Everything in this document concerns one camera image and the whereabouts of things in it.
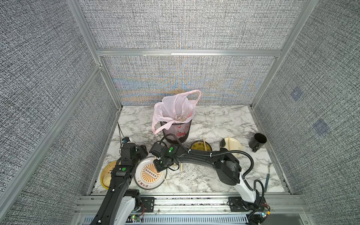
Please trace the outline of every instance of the black cable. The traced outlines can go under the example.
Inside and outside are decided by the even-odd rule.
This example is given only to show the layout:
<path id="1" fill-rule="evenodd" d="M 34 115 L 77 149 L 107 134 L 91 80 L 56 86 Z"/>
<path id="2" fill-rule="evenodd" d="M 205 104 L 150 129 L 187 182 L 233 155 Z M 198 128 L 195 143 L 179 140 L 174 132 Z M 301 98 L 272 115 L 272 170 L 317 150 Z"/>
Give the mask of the black cable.
<path id="1" fill-rule="evenodd" d="M 243 154 L 243 155 L 247 156 L 247 157 L 249 158 L 249 160 L 250 160 L 250 167 L 247 169 L 247 171 L 245 171 L 245 173 L 244 173 L 243 176 L 242 176 L 242 179 L 244 180 L 244 179 L 245 179 L 245 176 L 246 176 L 248 173 L 250 173 L 250 171 L 251 171 L 251 170 L 253 169 L 253 167 L 254 167 L 254 160 L 252 159 L 251 155 L 249 155 L 248 153 L 243 152 L 243 151 L 231 150 L 231 151 L 219 152 L 219 153 L 212 154 L 211 157 L 221 156 L 221 155 L 231 154 L 231 153 L 240 153 L 240 154 Z M 190 154 L 193 154 L 193 155 L 196 155 L 196 156 L 210 156 L 209 154 L 194 153 L 194 152 L 191 152 L 191 151 L 190 151 Z"/>
<path id="2" fill-rule="evenodd" d="M 163 141 L 164 139 L 165 139 L 165 137 L 167 137 L 167 136 L 173 136 L 175 139 L 176 139 L 176 141 L 180 144 L 180 146 L 182 147 L 182 148 L 184 148 L 184 149 L 187 149 L 187 148 L 185 148 L 185 146 L 181 143 L 181 141 L 174 135 L 174 134 L 167 134 L 167 135 L 165 135 L 162 139 L 161 139 L 161 141 Z M 245 176 L 248 174 L 248 173 L 250 173 L 250 171 L 254 168 L 254 160 L 252 159 L 252 157 L 251 157 L 251 155 L 249 155 L 248 153 L 246 153 L 246 152 L 243 152 L 243 151 L 239 151 L 239 150 L 231 150 L 231 151 L 226 151 L 226 152 L 219 152 L 219 153 L 215 153 L 215 154 L 212 154 L 211 155 L 211 157 L 213 157 L 213 156 L 221 156 L 221 155 L 225 155 L 225 154 L 231 154 L 231 153 L 240 153 L 240 154 L 243 154 L 243 155 L 245 155 L 245 156 L 247 156 L 248 158 L 249 158 L 249 160 L 250 160 L 250 167 L 247 169 L 247 171 L 245 171 L 245 173 L 243 173 L 243 175 L 242 175 L 242 179 L 243 180 L 245 180 Z M 196 156 L 204 156 L 204 157 L 209 157 L 210 156 L 210 154 L 207 154 L 207 153 L 194 153 L 194 152 L 189 152 L 189 154 L 192 154 L 192 155 L 196 155 Z"/>
<path id="3" fill-rule="evenodd" d="M 160 142 L 163 142 L 163 140 L 164 140 L 167 136 L 173 136 L 173 137 L 175 138 L 175 140 L 179 143 L 179 145 L 180 145 L 183 149 L 188 149 L 188 148 L 186 148 L 186 147 L 181 143 L 181 141 L 178 139 L 178 137 L 177 137 L 175 134 L 167 134 L 167 135 L 165 135 L 165 136 L 160 140 Z"/>
<path id="4" fill-rule="evenodd" d="M 124 136 L 124 134 L 122 133 L 121 129 L 120 129 L 119 122 L 117 123 L 117 127 L 119 128 L 119 135 L 120 135 L 120 133 L 121 133 L 121 134 L 122 134 L 122 136 L 123 136 L 123 137 L 125 137 L 125 136 Z"/>
<path id="5" fill-rule="evenodd" d="M 256 182 L 259 182 L 261 185 L 261 189 L 262 189 L 262 194 L 261 194 L 261 199 L 260 199 L 260 203 L 259 203 L 259 208 L 261 206 L 261 203 L 264 201 L 264 185 L 262 184 L 262 182 L 260 180 L 254 180 L 254 190 L 256 190 Z M 252 216 L 257 210 L 254 210 L 250 213 L 250 215 L 248 216 L 248 219 L 250 218 L 250 216 Z"/>
<path id="6" fill-rule="evenodd" d="M 121 135 L 125 138 L 124 134 L 122 133 L 121 129 L 120 129 L 120 125 L 119 125 L 119 122 L 117 122 L 117 127 L 119 128 L 119 136 L 120 136 L 120 155 L 122 156 L 122 153 L 121 153 L 121 148 L 122 148 L 122 145 L 124 144 L 122 142 L 122 138 L 121 138 Z"/>
<path id="7" fill-rule="evenodd" d="M 167 144 L 165 142 L 163 142 L 163 141 L 157 141 L 155 143 L 163 143 L 167 147 Z"/>
<path id="8" fill-rule="evenodd" d="M 254 180 L 254 190 L 256 190 L 256 182 L 260 183 L 261 189 L 262 189 L 261 199 L 260 199 L 260 203 L 259 203 L 259 208 L 260 208 L 261 203 L 264 201 L 265 191 L 264 191 L 264 185 L 262 184 L 262 182 L 260 180 Z"/>
<path id="9" fill-rule="evenodd" d="M 256 211 L 252 211 L 250 215 L 248 216 L 248 219 L 250 219 L 250 216 L 252 216 Z"/>
<path id="10" fill-rule="evenodd" d="M 180 165 L 179 165 L 179 164 L 177 164 L 177 163 L 176 163 L 176 165 L 177 165 L 177 169 L 176 169 L 176 170 L 178 170 L 178 169 L 180 168 Z"/>

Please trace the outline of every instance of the white plate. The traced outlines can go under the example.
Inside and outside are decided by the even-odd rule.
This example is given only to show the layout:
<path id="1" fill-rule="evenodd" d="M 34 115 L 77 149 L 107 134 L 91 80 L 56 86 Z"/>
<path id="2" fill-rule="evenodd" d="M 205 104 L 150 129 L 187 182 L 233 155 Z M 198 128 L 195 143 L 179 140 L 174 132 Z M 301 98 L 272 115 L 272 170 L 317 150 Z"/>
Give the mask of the white plate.
<path id="1" fill-rule="evenodd" d="M 151 190 L 159 187 L 165 180 L 167 169 L 158 172 L 153 163 L 154 157 L 143 159 L 135 170 L 134 180 L 136 184 L 145 190 Z"/>
<path id="2" fill-rule="evenodd" d="M 241 143 L 236 140 L 235 138 L 230 138 L 230 147 L 229 147 L 229 138 L 224 138 L 226 145 L 223 148 L 226 148 L 227 150 L 243 150 L 243 146 Z"/>

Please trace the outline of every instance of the mounting plate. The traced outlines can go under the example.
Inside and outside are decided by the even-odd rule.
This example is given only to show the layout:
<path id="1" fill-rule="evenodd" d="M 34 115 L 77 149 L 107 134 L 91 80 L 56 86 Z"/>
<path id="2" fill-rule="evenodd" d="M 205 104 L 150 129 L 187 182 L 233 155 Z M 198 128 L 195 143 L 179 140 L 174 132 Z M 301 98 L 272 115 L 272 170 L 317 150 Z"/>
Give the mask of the mounting plate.
<path id="1" fill-rule="evenodd" d="M 250 212 L 249 210 L 246 210 L 245 207 L 243 207 L 244 204 L 241 197 L 229 197 L 228 204 L 232 212 Z M 264 206 L 261 206 L 258 211 L 262 212 L 263 210 L 264 210 Z"/>
<path id="2" fill-rule="evenodd" d="M 155 201 L 155 198 L 153 198 L 153 197 L 141 197 L 141 203 L 145 207 L 145 212 L 153 212 L 154 211 L 154 201 Z"/>

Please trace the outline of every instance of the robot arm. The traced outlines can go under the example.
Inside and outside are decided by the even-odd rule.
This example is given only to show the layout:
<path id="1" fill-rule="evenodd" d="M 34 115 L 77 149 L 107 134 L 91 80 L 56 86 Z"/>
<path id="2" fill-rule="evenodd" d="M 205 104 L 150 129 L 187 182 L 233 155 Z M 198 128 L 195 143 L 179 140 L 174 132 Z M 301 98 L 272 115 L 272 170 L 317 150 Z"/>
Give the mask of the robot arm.
<path id="1" fill-rule="evenodd" d="M 111 172 L 109 190 L 91 225 L 113 225 L 115 221 L 116 224 L 124 224 L 134 206 L 139 206 L 140 204 L 139 191 L 128 189 L 128 187 L 138 162 L 148 155 L 146 147 L 144 145 L 138 146 L 134 143 L 125 143 L 121 152 L 121 158 L 117 161 L 115 168 Z M 251 166 L 246 172 L 241 172 L 239 161 L 231 154 L 232 152 L 242 153 L 249 157 Z M 264 191 L 260 198 L 259 192 L 255 188 L 255 183 L 254 189 L 252 189 L 245 179 L 245 176 L 253 168 L 253 160 L 245 152 L 228 151 L 225 148 L 221 148 L 220 151 L 204 153 L 199 150 L 186 149 L 179 141 L 179 144 L 172 144 L 169 148 L 156 142 L 152 146 L 150 153 L 157 157 L 154 160 L 154 164 L 158 172 L 169 168 L 173 164 L 179 165 L 180 163 L 194 163 L 215 169 L 223 183 L 233 185 L 239 192 L 242 198 L 241 207 L 245 211 L 253 211 L 250 216 L 259 209 L 260 204 L 264 200 Z"/>
<path id="2" fill-rule="evenodd" d="M 108 192 L 100 206 L 98 213 L 93 219 L 91 225 L 112 225 L 119 214 L 124 214 L 127 218 L 130 212 L 118 212 L 121 207 L 120 204 L 126 193 L 135 200 L 135 204 L 140 204 L 140 195 L 138 190 L 127 189 L 130 185 L 131 179 L 135 174 L 135 169 L 138 162 L 144 159 L 148 153 L 144 145 L 138 146 L 134 143 L 125 143 L 121 148 L 121 158 L 118 159 L 116 166 L 111 172 L 111 181 Z"/>
<path id="3" fill-rule="evenodd" d="M 194 163 L 215 169 L 220 181 L 233 185 L 239 192 L 247 210 L 256 211 L 263 201 L 264 195 L 260 197 L 256 188 L 251 188 L 245 179 L 245 175 L 253 168 L 253 160 L 246 152 L 228 151 L 225 148 L 220 148 L 220 151 L 204 152 L 186 149 L 180 142 L 179 144 L 171 144 L 169 148 L 159 143 L 154 143 L 149 152 L 157 157 L 154 160 L 157 171 L 165 170 L 173 164 L 179 165 L 180 163 Z M 245 173 L 241 172 L 239 161 L 231 152 L 242 153 L 249 157 L 251 166 Z"/>

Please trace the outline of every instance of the plate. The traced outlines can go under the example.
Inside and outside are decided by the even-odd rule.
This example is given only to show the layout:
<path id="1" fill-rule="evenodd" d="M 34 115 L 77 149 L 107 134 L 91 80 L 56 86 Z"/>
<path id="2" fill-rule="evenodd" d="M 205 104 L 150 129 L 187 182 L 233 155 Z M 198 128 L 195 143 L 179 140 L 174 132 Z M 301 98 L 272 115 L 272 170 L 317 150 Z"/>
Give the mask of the plate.
<path id="1" fill-rule="evenodd" d="M 205 142 L 205 144 L 206 144 L 206 150 L 208 152 L 211 152 L 212 148 L 211 148 L 210 144 L 207 142 Z M 194 143 L 191 144 L 190 149 L 205 151 L 204 141 L 195 141 Z"/>
<path id="2" fill-rule="evenodd" d="M 243 146 L 241 145 L 241 143 L 236 140 L 235 138 L 224 138 L 222 140 L 222 142 L 220 143 L 220 146 L 223 146 L 223 141 L 225 141 L 225 146 L 223 148 L 226 148 L 227 150 L 231 151 L 231 150 L 243 150 Z"/>
<path id="3" fill-rule="evenodd" d="M 114 169 L 114 167 L 116 165 L 116 161 L 109 163 L 100 174 L 100 183 L 106 190 L 109 189 L 108 185 L 110 185 L 111 171 Z"/>
<path id="4" fill-rule="evenodd" d="M 167 169 L 158 172 L 153 163 L 154 157 L 143 159 L 136 167 L 134 180 L 136 184 L 145 190 L 151 190 L 159 187 L 165 180 Z"/>

